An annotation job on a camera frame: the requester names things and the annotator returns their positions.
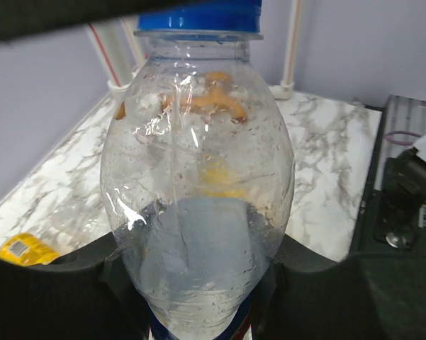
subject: yellow label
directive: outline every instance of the yellow label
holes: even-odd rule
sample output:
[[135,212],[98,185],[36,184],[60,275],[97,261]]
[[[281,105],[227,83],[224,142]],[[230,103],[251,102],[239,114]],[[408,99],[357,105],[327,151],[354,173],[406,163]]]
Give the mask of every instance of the yellow label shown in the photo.
[[17,234],[0,248],[0,259],[19,266],[49,264],[57,257],[54,249],[28,233]]

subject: black holder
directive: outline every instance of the black holder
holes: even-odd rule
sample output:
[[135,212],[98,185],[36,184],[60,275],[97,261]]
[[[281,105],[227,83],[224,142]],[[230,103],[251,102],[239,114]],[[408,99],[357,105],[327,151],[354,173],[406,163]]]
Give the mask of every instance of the black holder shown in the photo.
[[[256,340],[426,339],[426,256],[334,263],[288,236],[254,290]],[[0,260],[0,339],[146,339],[147,304],[111,233],[50,265]]]

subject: clear plastic bottle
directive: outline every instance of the clear plastic bottle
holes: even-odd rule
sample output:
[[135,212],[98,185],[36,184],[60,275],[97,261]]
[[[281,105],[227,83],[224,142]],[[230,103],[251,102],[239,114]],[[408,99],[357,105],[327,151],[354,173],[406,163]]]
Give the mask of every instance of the clear plastic bottle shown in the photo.
[[211,340],[227,328],[290,214],[293,150],[249,62],[259,6],[216,0],[141,16],[150,58],[103,150],[101,189],[126,268],[180,340]]

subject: marble surface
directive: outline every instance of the marble surface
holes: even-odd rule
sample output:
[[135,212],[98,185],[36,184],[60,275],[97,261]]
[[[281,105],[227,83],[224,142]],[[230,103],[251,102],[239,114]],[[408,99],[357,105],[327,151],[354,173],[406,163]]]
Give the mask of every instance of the marble surface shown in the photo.
[[[296,155],[286,233],[339,261],[351,242],[380,113],[303,93],[279,107]],[[99,161],[113,110],[105,100],[3,200],[0,246],[30,232],[66,254],[109,231]]]

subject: white pole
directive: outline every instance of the white pole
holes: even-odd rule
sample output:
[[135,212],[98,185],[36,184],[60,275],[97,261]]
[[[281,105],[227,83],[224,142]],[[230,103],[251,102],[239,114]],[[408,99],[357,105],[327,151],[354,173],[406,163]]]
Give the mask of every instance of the white pole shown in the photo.
[[290,27],[285,52],[284,77],[281,85],[290,86],[293,83],[293,74],[296,62],[298,36],[301,29],[301,16],[303,13],[303,0],[291,0]]
[[141,69],[146,62],[145,52],[143,50],[141,38],[134,36],[134,31],[137,28],[138,17],[127,17],[121,19],[121,25],[123,26],[123,30],[126,34],[126,39],[128,39],[128,43],[131,51],[133,52],[133,56],[137,66]]
[[87,33],[112,85],[128,85],[133,80],[132,68],[113,22],[89,23]]
[[296,50],[298,36],[301,30],[301,16],[303,13],[303,0],[291,0],[290,26],[285,51],[284,75],[281,84],[271,86],[271,92],[276,99],[290,99],[294,88],[294,69],[296,63]]

